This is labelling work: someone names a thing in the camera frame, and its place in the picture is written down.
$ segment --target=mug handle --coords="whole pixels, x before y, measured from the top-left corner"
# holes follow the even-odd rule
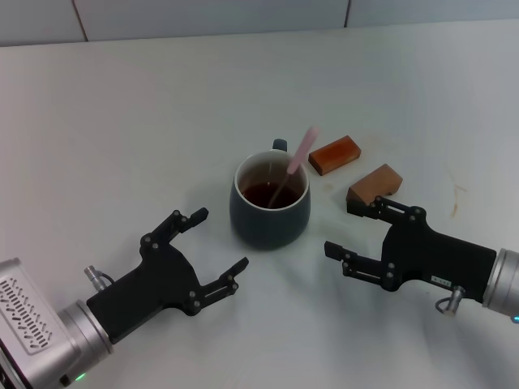
[[[274,144],[272,145],[272,149],[282,150],[283,152],[287,152],[288,151],[288,145],[286,143],[286,140],[284,140],[284,139],[276,139],[276,140],[274,140]]]

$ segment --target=pink straw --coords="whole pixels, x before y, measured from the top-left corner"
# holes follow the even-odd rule
[[[272,208],[274,201],[276,201],[277,196],[281,193],[281,190],[285,187],[286,183],[289,181],[290,176],[295,173],[298,169],[299,165],[303,162],[303,160],[307,157],[307,153],[310,151],[310,147],[314,144],[317,135],[319,134],[319,127],[312,126],[307,130],[307,133],[302,138],[301,143],[299,144],[298,150],[295,152],[294,157],[289,163],[289,167],[286,168],[286,175],[283,178],[281,184],[277,187],[276,191],[270,198],[268,202],[267,208]]]
[[[289,167],[286,170],[288,174],[294,174],[299,165],[307,157],[311,145],[314,144],[315,140],[317,139],[319,131],[320,129],[318,126],[312,126],[308,129],[307,133],[301,141],[301,144],[299,144],[298,150],[294,154],[294,158],[292,158],[289,163]]]

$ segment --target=vent grille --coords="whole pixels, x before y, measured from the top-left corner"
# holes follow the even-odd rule
[[[26,351],[34,354],[49,347],[52,331],[31,292],[32,288],[24,288],[15,277],[0,281],[0,311]]]

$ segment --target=white wall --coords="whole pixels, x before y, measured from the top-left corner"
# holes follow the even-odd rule
[[[348,0],[76,0],[90,41],[341,28]]]
[[[0,0],[0,45],[83,41],[71,0]]]
[[[348,27],[519,18],[519,0],[351,0]]]

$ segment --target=orange wooden block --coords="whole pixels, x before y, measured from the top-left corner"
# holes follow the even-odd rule
[[[361,150],[349,137],[340,138],[327,146],[311,152],[308,162],[321,176],[360,157]]]

